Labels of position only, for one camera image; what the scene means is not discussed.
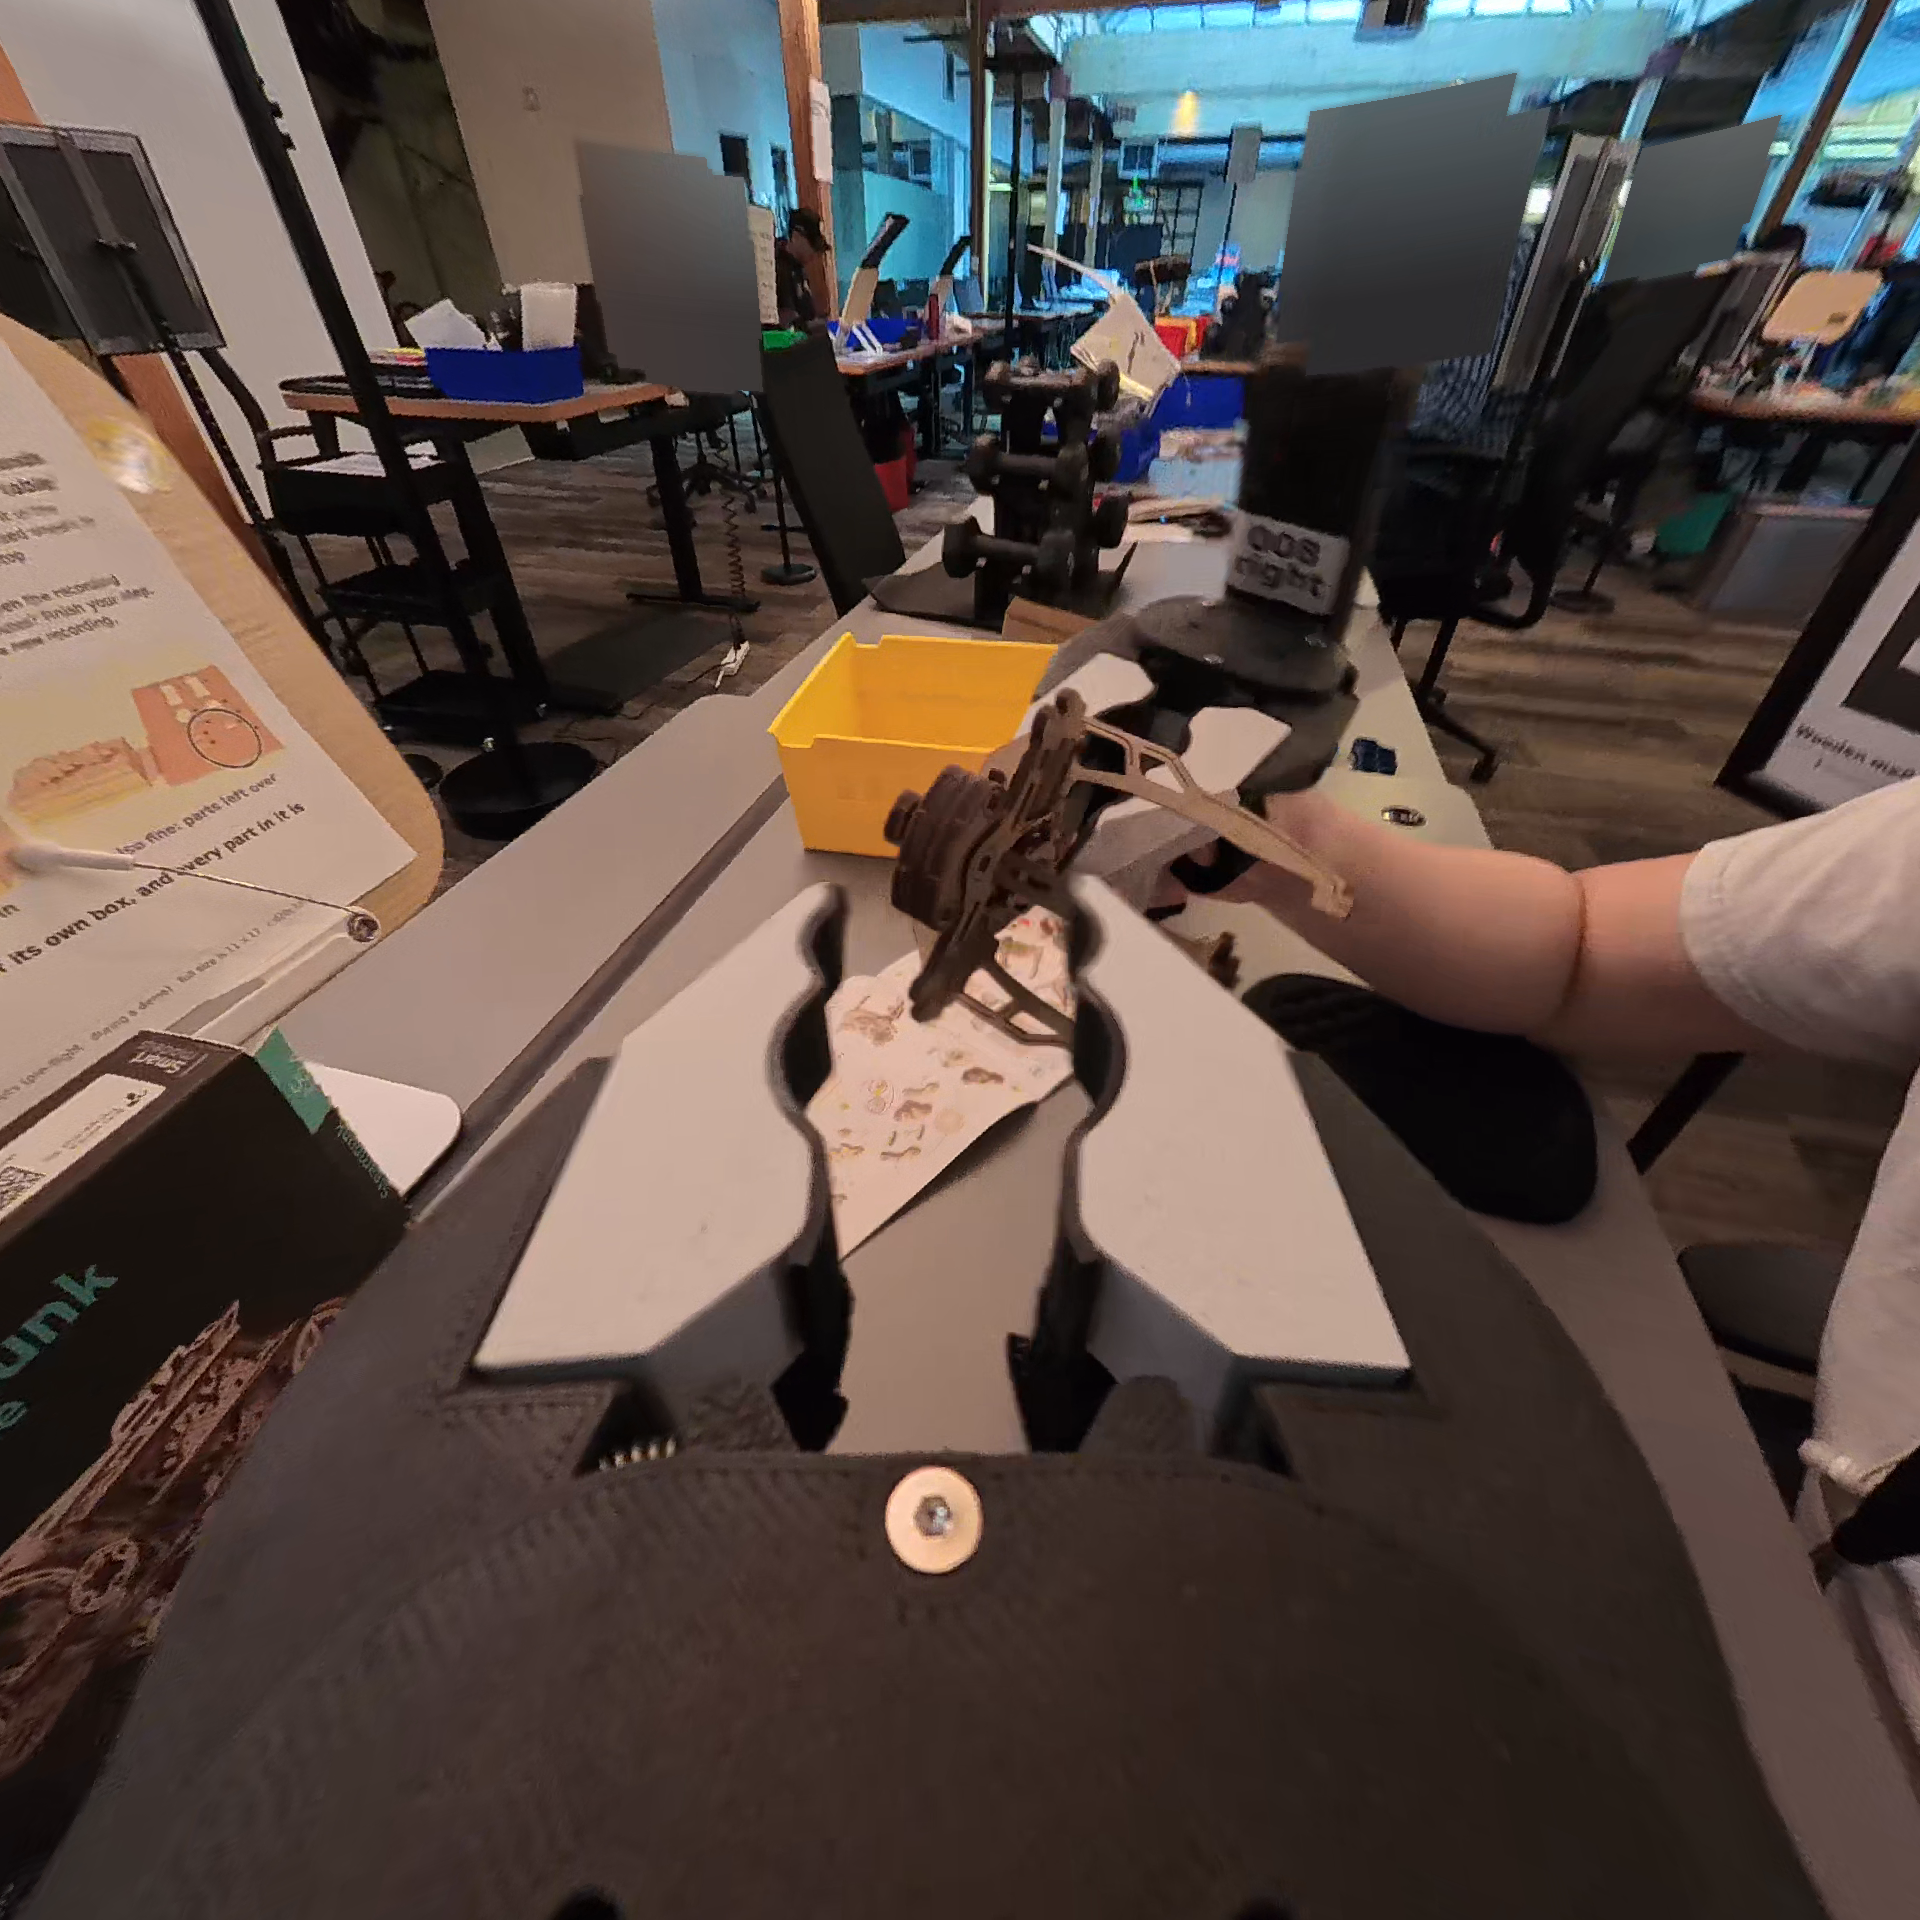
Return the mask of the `grey sign panel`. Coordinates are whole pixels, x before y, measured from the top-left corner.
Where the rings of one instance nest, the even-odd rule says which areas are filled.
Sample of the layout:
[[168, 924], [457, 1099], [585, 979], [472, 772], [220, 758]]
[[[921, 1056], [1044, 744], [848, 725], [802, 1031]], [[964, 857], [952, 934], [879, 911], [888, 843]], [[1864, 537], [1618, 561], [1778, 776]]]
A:
[[2, 125], [2, 311], [97, 356], [223, 347], [133, 132]]

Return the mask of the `black rolling cart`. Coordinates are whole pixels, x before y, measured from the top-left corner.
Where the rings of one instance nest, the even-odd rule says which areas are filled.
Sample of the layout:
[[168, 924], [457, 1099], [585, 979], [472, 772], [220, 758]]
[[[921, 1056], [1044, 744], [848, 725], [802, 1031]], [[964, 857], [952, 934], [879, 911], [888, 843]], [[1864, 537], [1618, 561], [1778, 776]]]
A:
[[[338, 449], [318, 423], [272, 428], [220, 352], [204, 349], [201, 358], [253, 430], [269, 550], [327, 661], [361, 681], [375, 719], [392, 737], [485, 748], [506, 708], [493, 707], [493, 695], [464, 665], [426, 665], [415, 632], [450, 632], [454, 608], [488, 616], [505, 573], [460, 558], [450, 561], [450, 593], [440, 593], [418, 556], [394, 552], [394, 542], [412, 537], [408, 519], [375, 452]], [[415, 675], [389, 689], [362, 652], [362, 638], [378, 625], [399, 629], [415, 661]]]

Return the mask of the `framed poster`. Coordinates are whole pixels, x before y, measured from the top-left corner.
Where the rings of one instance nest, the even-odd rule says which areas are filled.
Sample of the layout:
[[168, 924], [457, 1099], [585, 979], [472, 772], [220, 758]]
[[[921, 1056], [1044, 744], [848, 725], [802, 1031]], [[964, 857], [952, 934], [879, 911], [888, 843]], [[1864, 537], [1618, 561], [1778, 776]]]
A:
[[1804, 817], [1918, 772], [1918, 448], [1718, 767], [1718, 790]]

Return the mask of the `black light stand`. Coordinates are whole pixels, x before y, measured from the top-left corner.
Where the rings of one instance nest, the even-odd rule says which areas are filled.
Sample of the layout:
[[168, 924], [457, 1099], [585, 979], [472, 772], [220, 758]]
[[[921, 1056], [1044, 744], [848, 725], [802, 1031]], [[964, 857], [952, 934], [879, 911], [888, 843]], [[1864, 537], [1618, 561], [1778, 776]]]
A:
[[514, 838], [582, 790], [596, 776], [598, 760], [585, 748], [568, 743], [540, 741], [532, 748], [521, 743], [510, 686], [492, 677], [488, 655], [472, 624], [468, 591], [457, 585], [457, 571], [432, 520], [421, 477], [377, 387], [362, 335], [330, 268], [327, 239], [303, 197], [290, 141], [249, 57], [246, 38], [226, 1], [196, 1], [194, 11], [272, 192], [305, 287], [341, 358], [357, 417], [370, 435], [382, 471], [397, 491], [402, 526], [424, 579], [424, 596], [434, 611], [447, 616], [447, 632], [464, 661], [468, 681], [487, 702], [487, 748], [442, 774], [438, 793], [460, 829], [488, 841]]

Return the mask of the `illustrated instruction booklet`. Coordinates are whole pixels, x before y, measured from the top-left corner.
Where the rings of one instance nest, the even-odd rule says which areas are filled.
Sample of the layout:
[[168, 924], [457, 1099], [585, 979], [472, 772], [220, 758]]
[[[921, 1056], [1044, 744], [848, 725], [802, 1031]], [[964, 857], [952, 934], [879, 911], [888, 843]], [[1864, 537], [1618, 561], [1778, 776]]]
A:
[[822, 1143], [837, 1247], [848, 1254], [1000, 1120], [1072, 1072], [1072, 1049], [1021, 1044], [967, 1006], [909, 1014], [913, 951], [849, 975], [826, 1001], [832, 1070], [807, 1104]]

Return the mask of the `person's right forearm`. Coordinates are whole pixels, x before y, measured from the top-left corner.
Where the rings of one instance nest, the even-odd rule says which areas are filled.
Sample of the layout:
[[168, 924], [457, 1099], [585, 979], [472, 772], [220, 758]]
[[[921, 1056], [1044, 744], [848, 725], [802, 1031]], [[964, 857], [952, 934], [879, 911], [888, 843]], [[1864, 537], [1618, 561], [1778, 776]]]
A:
[[1328, 951], [1422, 1016], [1591, 1056], [1743, 1049], [1682, 937], [1690, 855], [1591, 870], [1439, 847], [1336, 814], [1351, 913]]

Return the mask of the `blue storage bin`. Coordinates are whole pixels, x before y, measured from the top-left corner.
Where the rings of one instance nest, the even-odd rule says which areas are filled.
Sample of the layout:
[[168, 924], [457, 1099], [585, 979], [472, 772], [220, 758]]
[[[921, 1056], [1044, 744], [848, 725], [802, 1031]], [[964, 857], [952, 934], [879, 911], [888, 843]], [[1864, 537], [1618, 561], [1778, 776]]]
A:
[[468, 404], [549, 404], [585, 395], [575, 342], [540, 349], [424, 347], [422, 365], [440, 397]]

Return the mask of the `black cushion pad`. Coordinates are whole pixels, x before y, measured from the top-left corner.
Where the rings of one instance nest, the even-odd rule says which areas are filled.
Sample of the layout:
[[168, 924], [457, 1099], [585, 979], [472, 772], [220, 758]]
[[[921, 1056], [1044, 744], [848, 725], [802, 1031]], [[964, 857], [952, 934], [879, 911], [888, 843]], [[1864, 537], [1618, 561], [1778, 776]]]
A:
[[1592, 1104], [1545, 1047], [1441, 1024], [1313, 974], [1256, 981], [1240, 1004], [1324, 1060], [1460, 1206], [1559, 1227], [1592, 1200]]

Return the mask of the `black office chair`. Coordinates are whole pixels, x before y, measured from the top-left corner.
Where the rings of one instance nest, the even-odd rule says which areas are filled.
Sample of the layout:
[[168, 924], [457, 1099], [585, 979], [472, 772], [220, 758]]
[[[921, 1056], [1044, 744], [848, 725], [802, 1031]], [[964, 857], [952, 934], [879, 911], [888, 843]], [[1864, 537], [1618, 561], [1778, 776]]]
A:
[[1690, 272], [1602, 286], [1504, 452], [1407, 444], [1376, 544], [1377, 615], [1394, 649], [1407, 625], [1434, 629], [1412, 702], [1428, 728], [1472, 750], [1473, 784], [1493, 779], [1498, 750], [1449, 713], [1437, 686], [1457, 625], [1521, 632], [1541, 621], [1581, 489], [1730, 283], [1728, 272]]

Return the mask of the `yellow plastic bin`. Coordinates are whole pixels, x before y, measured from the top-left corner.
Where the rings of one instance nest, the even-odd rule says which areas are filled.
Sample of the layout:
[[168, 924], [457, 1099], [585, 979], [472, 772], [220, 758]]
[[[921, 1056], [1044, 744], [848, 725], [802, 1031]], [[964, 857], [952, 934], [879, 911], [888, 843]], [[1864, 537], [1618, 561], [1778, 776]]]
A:
[[892, 857], [905, 790], [978, 772], [1018, 736], [1056, 649], [1004, 638], [842, 632], [769, 725], [808, 851]]

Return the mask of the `wooden gear model assembly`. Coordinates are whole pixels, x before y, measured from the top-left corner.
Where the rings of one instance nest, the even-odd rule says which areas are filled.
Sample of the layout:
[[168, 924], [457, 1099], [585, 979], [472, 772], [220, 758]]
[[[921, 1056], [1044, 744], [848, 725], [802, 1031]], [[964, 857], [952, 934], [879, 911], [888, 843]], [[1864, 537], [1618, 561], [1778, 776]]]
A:
[[1031, 907], [1072, 917], [1069, 872], [1086, 817], [1116, 795], [1077, 797], [1072, 748], [1026, 743], [1010, 769], [943, 767], [925, 793], [902, 793], [885, 837], [896, 847], [892, 900], [925, 934], [909, 1014], [936, 1019], [967, 1006], [1021, 1044], [1068, 1047], [1074, 1014], [1046, 1001], [999, 960], [1000, 932]]

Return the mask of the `black standing panel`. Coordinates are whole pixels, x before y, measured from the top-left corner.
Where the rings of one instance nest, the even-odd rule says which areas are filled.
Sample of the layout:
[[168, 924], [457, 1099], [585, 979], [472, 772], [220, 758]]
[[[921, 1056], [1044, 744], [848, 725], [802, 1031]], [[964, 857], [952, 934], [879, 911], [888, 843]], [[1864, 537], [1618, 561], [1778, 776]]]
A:
[[846, 615], [901, 568], [905, 548], [826, 339], [761, 349], [758, 412], [832, 606]]

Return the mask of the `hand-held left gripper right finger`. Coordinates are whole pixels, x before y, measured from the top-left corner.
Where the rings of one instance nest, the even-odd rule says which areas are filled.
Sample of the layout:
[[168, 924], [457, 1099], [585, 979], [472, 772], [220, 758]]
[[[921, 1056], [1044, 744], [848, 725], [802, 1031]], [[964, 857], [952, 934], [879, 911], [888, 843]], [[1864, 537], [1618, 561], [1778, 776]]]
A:
[[1406, 1341], [1289, 1049], [1104, 879], [1072, 884], [1072, 1070], [1041, 1447], [1167, 1380], [1205, 1444], [1262, 1384], [1400, 1392]]

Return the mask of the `person's right hand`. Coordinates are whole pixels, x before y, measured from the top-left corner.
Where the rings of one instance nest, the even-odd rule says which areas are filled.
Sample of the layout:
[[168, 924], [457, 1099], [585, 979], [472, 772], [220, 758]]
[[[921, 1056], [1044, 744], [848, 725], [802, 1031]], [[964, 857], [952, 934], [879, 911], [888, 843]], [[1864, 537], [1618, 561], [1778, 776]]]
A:
[[1154, 904], [1253, 904], [1332, 951], [1376, 931], [1362, 883], [1389, 837], [1316, 790], [1280, 793], [1238, 811], [1236, 835], [1193, 841], [1154, 877]]

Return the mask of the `person's white shirt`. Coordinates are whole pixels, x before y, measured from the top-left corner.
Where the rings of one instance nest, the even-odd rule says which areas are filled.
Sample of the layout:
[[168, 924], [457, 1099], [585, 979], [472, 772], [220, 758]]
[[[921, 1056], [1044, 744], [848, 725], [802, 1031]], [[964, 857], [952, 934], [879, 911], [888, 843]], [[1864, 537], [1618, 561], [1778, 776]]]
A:
[[1914, 781], [1703, 847], [1682, 934], [1751, 1028], [1910, 1077], [1816, 1358], [1809, 1462], [1864, 1497], [1918, 1441]]

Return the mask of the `black model kit box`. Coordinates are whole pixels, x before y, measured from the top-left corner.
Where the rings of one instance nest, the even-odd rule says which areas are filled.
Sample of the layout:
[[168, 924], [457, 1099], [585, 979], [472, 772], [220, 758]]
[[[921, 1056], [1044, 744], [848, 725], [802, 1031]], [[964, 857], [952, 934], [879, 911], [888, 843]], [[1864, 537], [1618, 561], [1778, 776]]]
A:
[[54, 1851], [208, 1511], [406, 1208], [280, 1039], [135, 1033], [5, 1128], [2, 1868]]

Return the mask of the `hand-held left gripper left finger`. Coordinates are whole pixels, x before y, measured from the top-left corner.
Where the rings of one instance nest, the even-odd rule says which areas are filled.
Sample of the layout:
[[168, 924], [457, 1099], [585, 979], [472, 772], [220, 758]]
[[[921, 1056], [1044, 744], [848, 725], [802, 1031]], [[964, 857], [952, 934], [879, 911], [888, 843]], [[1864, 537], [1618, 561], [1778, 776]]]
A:
[[500, 1383], [614, 1377], [664, 1427], [729, 1383], [802, 1449], [846, 1420], [849, 1286], [824, 1148], [848, 900], [815, 883], [638, 1024], [471, 1358]]

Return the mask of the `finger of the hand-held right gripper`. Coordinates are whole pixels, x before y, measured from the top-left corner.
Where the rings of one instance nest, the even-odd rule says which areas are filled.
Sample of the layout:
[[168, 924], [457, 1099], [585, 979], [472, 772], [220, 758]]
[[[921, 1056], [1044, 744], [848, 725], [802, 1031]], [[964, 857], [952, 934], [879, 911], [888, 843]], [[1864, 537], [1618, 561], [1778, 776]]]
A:
[[1026, 713], [1026, 743], [1069, 744], [1078, 758], [1125, 758], [1120, 733], [1130, 736], [1120, 711], [1140, 708], [1154, 695], [1152, 679], [1121, 655], [1093, 655], [1039, 695]]
[[1160, 743], [1086, 718], [1077, 797], [1110, 793], [1120, 799], [1086, 817], [1077, 877], [1112, 889], [1144, 889], [1175, 857], [1226, 843], [1250, 859], [1294, 869], [1294, 845], [1262, 815], [1238, 805], [1240, 781], [1292, 733], [1255, 708], [1201, 708], [1190, 719], [1190, 744]]

